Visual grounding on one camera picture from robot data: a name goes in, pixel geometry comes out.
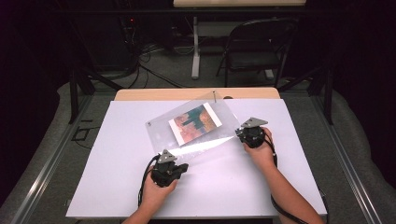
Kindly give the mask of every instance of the printed photo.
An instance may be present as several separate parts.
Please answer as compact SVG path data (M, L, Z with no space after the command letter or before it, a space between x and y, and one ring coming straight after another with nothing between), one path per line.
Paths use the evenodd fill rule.
M209 103L199 105L169 120L169 124L180 146L221 126L218 116Z

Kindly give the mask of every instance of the transparent plastic sheet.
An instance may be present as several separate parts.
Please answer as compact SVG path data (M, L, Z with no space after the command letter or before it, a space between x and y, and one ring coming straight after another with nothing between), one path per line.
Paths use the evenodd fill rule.
M213 131L180 145L169 121L201 105L210 105L221 125ZM183 163L235 137L234 131L240 127L240 124L222 97L216 91L211 91L149 120L146 122L146 127L155 153L161 154L164 149L167 149L177 157L176 163Z

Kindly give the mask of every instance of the wooden table edge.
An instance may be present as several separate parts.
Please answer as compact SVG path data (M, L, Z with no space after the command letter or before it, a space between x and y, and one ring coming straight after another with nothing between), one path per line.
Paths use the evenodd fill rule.
M174 7L303 7L306 0L271 1L191 1L175 0Z
M166 101L193 100L200 96L217 91L221 97L234 99L262 98L280 99L276 88L186 88L186 89L133 89L117 92L115 101Z

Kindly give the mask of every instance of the chair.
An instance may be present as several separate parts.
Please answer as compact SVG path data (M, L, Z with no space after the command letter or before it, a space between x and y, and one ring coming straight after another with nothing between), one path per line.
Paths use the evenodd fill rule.
M216 76L224 61L224 87L228 84L228 71L260 73L276 69L276 87L296 30L297 21L293 19L255 20L236 26L228 38Z

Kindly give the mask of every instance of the hand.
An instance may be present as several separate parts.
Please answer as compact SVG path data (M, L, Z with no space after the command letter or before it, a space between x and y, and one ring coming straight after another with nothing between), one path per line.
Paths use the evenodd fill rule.
M154 214L163 205L166 197L176 188L177 180L174 180L168 187L161 188L156 185L151 178L151 173L145 181L145 187L143 188L143 199L140 206L150 209Z
M262 128L262 130L266 133L265 139L268 142L273 142L272 133L267 128ZM256 148L249 147L246 143L243 144L245 151L250 155L253 162L261 168L266 166L275 166L274 164L274 156L273 151L268 145L268 143L263 142L261 146Z

